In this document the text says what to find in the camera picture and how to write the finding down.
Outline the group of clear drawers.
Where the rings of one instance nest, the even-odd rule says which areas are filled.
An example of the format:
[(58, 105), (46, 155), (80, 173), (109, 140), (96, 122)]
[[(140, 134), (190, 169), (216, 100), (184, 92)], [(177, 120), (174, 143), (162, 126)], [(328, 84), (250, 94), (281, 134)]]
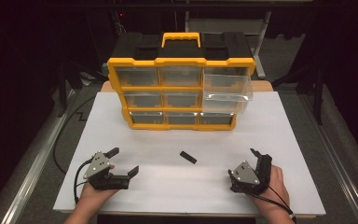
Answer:
[(228, 125), (232, 114), (201, 108), (202, 68), (197, 66), (117, 67), (133, 124)]

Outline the person's left hand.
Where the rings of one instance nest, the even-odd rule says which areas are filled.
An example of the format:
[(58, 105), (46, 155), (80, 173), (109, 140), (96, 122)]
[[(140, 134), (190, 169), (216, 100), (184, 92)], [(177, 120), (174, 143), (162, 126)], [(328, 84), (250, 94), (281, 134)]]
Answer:
[(117, 189), (99, 190), (95, 189), (90, 183), (86, 183), (82, 189), (79, 201), (102, 206), (116, 193)]

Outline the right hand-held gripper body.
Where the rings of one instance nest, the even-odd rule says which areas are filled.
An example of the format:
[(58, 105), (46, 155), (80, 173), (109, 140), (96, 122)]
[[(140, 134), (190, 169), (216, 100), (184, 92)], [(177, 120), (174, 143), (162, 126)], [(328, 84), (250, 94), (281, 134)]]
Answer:
[(230, 189), (233, 192), (260, 195), (269, 187), (271, 162), (272, 158), (268, 154), (261, 154), (257, 158), (254, 169), (248, 161), (243, 161), (233, 170)]

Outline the aluminium floor rail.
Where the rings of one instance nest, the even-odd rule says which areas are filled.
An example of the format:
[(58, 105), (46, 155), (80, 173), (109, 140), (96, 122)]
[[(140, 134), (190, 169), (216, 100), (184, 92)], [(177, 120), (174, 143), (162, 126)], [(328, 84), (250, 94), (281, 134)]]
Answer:
[(336, 176), (337, 182), (339, 183), (349, 205), (351, 206), (352, 212), (355, 214), (356, 219), (358, 220), (358, 189), (355, 187), (354, 182), (351, 180), (349, 173), (342, 163), (342, 160), (338, 157), (336, 149), (330, 141), (324, 126), (321, 125), (313, 115), (313, 107), (309, 97), (300, 94), (298, 98), (301, 104), (305, 107), (313, 126), (316, 128), (317, 133), (323, 142), (327, 160), (329, 161), (329, 164)]
[(68, 96), (65, 98), (67, 101), (67, 108), (64, 109), (58, 117), (55, 117), (51, 126), (48, 129), (46, 137), (41, 140), (42, 145), (38, 150), (35, 159), (29, 169), (27, 175), (23, 178), (21, 186), (13, 199), (12, 204), (8, 208), (1, 224), (16, 224), (21, 213), (28, 203), (34, 188), (37, 184), (39, 177), (41, 176), (43, 169), (48, 160), (49, 154), (53, 149), (54, 144), (58, 140), (58, 135), (63, 127), (63, 124), (68, 118), (68, 110), (71, 108), (73, 102), (76, 100), (77, 93), (74, 90), (70, 90)]

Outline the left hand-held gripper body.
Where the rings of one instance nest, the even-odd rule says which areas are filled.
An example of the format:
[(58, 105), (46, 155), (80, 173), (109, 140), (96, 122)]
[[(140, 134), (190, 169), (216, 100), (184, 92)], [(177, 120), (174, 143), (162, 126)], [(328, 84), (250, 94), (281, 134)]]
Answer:
[(94, 154), (83, 178), (99, 190), (128, 189), (131, 179), (127, 175), (113, 175), (110, 172), (110, 158), (106, 158), (104, 154), (101, 151)]

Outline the clear plastic drawer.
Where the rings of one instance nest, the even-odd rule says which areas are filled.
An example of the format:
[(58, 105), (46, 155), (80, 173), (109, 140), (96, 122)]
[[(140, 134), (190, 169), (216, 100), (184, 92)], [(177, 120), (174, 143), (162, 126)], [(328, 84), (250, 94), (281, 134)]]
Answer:
[(253, 87), (249, 76), (203, 76), (203, 112), (241, 114), (252, 100)]

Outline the person's right hand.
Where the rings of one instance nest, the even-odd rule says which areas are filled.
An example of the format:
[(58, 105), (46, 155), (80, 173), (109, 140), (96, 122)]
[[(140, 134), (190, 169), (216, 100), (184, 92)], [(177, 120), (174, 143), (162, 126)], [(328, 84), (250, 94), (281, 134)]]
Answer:
[(260, 194), (260, 197), (269, 199), (270, 202), (250, 196), (260, 214), (268, 219), (272, 214), (288, 214), (286, 211), (290, 204), (288, 191), (283, 183), (282, 169), (272, 165), (270, 171), (270, 182), (268, 188)]

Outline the small black block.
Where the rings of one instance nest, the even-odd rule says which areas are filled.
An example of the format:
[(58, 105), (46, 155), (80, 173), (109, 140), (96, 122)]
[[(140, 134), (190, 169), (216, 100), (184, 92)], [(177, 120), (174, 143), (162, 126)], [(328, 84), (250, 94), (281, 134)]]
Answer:
[(192, 157), (191, 155), (189, 155), (188, 153), (186, 153), (184, 151), (180, 152), (180, 156), (193, 164), (196, 164), (196, 162), (197, 162), (197, 160), (194, 157)]

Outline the yellow black organizer cabinet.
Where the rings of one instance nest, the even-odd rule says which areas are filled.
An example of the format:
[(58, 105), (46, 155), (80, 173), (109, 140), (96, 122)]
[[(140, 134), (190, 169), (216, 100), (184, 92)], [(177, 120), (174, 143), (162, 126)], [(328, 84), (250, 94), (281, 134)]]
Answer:
[(202, 93), (205, 74), (251, 78), (256, 68), (256, 61), (244, 34), (232, 32), (221, 34), (164, 33), (162, 35), (126, 33), (119, 37), (112, 55), (107, 60), (110, 84), (121, 102), (123, 119), (131, 128), (197, 131), (228, 131), (235, 128), (239, 114), (232, 114), (233, 119), (228, 125), (133, 124), (123, 91), (134, 90), (134, 87), (120, 86), (116, 68), (167, 66), (201, 67)]

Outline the black stand legs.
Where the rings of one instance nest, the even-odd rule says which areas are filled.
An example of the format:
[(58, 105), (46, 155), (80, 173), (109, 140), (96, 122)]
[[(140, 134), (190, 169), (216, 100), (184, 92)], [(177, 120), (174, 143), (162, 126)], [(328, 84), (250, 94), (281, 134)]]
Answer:
[(299, 68), (291, 69), (289, 73), (272, 82), (272, 87), (278, 87), (284, 83), (296, 83), (298, 94), (313, 95), (312, 115), (319, 125), (322, 125), (322, 103), (324, 72), (320, 65), (306, 64)]
[(78, 91), (83, 88), (81, 73), (85, 72), (95, 80), (105, 82), (107, 77), (101, 72), (73, 60), (60, 61), (57, 68), (58, 72), (58, 92), (60, 112), (58, 117), (61, 118), (69, 107), (67, 92), (67, 84), (73, 91)]

